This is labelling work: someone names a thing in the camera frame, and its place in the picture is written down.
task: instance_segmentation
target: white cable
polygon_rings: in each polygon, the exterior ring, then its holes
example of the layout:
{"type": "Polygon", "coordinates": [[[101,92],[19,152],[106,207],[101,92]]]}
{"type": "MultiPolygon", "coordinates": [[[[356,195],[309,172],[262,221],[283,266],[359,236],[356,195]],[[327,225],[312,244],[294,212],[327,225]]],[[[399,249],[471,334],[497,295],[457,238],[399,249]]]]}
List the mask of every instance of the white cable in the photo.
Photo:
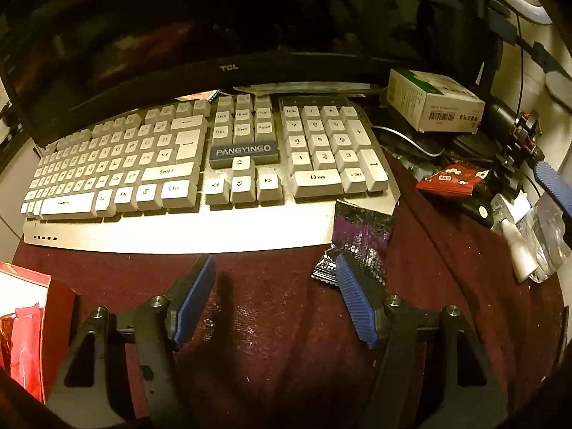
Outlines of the white cable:
{"type": "Polygon", "coordinates": [[[372,128],[375,129],[383,129],[383,130],[387,130],[388,132],[391,132],[392,134],[398,135],[401,138],[407,140],[410,144],[412,144],[415,148],[417,148],[420,152],[425,153],[425,155],[431,157],[431,158],[437,158],[439,156],[441,156],[443,154],[443,152],[445,151],[445,147],[443,147],[443,149],[437,153],[437,155],[433,155],[432,153],[426,152],[425,150],[423,150],[419,145],[417,145],[413,140],[411,140],[408,136],[403,135],[401,132],[397,132],[396,130],[390,129],[388,127],[383,127],[382,125],[372,125],[372,128]]]}
{"type": "Polygon", "coordinates": [[[504,2],[512,8],[512,10],[530,22],[550,25],[552,20],[544,9],[544,6],[535,6],[524,0],[504,0],[504,2]]]}

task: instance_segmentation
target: blue textured pad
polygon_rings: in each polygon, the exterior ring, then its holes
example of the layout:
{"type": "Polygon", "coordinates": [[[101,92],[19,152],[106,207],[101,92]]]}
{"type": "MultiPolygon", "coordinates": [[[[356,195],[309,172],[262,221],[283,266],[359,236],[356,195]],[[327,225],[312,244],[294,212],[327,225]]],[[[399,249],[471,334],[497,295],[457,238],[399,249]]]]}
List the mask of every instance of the blue textured pad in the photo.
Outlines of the blue textured pad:
{"type": "Polygon", "coordinates": [[[181,309],[177,312],[177,328],[173,334],[173,343],[177,349],[180,349],[185,342],[193,337],[194,330],[197,328],[202,310],[204,310],[215,284],[216,268],[214,262],[214,258],[209,255],[196,281],[187,293],[181,309]]]}
{"type": "Polygon", "coordinates": [[[378,340],[378,334],[375,331],[374,309],[361,290],[359,282],[344,255],[339,255],[336,259],[336,279],[344,297],[345,306],[350,312],[357,336],[372,348],[378,340]]]}
{"type": "Polygon", "coordinates": [[[534,178],[558,206],[572,217],[572,189],[546,161],[534,165],[534,178]]]}

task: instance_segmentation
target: maroon cloth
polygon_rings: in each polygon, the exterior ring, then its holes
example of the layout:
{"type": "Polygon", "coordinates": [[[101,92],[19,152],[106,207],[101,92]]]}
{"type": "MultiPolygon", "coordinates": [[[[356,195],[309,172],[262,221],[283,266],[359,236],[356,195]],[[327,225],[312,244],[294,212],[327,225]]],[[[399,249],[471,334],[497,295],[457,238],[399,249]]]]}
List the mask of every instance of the maroon cloth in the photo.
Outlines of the maroon cloth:
{"type": "MultiPolygon", "coordinates": [[[[511,404],[553,368],[562,296],[556,276],[518,285],[503,239],[463,215],[440,213],[388,158],[401,189],[387,252],[390,291],[420,308],[460,306],[484,340],[511,404]]],[[[374,373],[339,291],[310,279],[322,247],[215,255],[217,281],[191,343],[176,355],[201,427],[351,427],[374,373]]],[[[82,319],[165,292],[194,255],[123,255],[20,243],[14,263],[82,296],[82,319]]],[[[136,411],[145,414],[133,349],[136,411]]]]}

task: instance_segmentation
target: tcl logo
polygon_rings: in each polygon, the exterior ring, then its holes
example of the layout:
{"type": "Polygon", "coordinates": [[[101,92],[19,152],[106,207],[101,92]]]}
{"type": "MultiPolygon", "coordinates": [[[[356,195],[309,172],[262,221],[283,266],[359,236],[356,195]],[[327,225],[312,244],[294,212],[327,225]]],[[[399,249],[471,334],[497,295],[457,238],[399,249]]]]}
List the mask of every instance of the tcl logo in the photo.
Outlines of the tcl logo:
{"type": "Polygon", "coordinates": [[[238,69],[238,66],[236,64],[226,64],[226,65],[219,66],[219,68],[221,68],[222,72],[224,72],[224,71],[235,71],[238,69]]]}

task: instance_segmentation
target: white keyboard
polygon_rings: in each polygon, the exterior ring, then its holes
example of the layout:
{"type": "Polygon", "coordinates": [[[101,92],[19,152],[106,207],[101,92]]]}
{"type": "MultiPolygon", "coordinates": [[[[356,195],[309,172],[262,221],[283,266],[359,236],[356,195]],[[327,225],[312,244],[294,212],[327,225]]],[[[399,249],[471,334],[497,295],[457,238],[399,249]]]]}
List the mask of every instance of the white keyboard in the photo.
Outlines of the white keyboard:
{"type": "Polygon", "coordinates": [[[329,243],[337,198],[399,198],[369,121],[342,97],[220,97],[132,111],[46,147],[26,243],[222,253],[329,243]]]}

